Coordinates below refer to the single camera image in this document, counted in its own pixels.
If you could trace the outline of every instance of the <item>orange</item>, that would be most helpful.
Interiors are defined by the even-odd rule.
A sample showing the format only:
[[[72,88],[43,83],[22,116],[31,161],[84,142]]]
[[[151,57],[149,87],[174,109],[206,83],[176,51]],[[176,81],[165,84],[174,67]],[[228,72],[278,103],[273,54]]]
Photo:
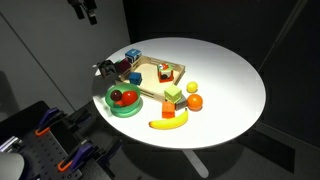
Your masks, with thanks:
[[[191,94],[187,98],[187,106],[190,110],[199,111],[202,108],[203,100],[198,94]]]

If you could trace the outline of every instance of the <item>table pedestal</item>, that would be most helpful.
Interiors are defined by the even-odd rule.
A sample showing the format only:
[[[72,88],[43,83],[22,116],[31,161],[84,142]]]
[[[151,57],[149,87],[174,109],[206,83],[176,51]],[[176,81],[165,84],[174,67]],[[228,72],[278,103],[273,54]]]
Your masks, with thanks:
[[[209,176],[208,169],[204,166],[204,164],[201,162],[201,160],[193,150],[182,150],[182,152],[184,153],[184,155],[186,155],[190,163],[202,178],[207,178]]]

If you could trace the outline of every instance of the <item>yellow banana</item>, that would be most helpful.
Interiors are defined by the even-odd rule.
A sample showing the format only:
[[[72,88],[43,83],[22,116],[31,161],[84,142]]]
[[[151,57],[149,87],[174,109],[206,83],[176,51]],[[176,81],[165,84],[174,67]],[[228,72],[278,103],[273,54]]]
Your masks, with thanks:
[[[169,119],[154,120],[149,122],[149,126],[154,129],[174,129],[184,125],[188,121],[188,109],[179,116]]]

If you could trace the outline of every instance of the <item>blue toy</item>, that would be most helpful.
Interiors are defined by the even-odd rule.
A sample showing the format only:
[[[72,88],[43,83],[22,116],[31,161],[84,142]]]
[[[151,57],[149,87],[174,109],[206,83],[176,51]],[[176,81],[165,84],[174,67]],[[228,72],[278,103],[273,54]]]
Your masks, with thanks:
[[[134,63],[139,57],[141,57],[142,53],[138,49],[131,49],[130,51],[126,52],[125,56],[127,60],[132,64]]]
[[[141,73],[139,72],[131,72],[129,75],[130,84],[140,85],[142,81]]]

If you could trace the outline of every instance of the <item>green block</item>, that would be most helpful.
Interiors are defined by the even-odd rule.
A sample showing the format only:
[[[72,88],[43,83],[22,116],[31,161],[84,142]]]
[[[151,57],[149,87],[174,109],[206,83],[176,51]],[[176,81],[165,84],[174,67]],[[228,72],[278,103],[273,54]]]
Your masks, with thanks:
[[[182,91],[180,88],[178,88],[176,85],[171,84],[168,88],[164,90],[164,97],[172,102],[176,103],[181,99]]]

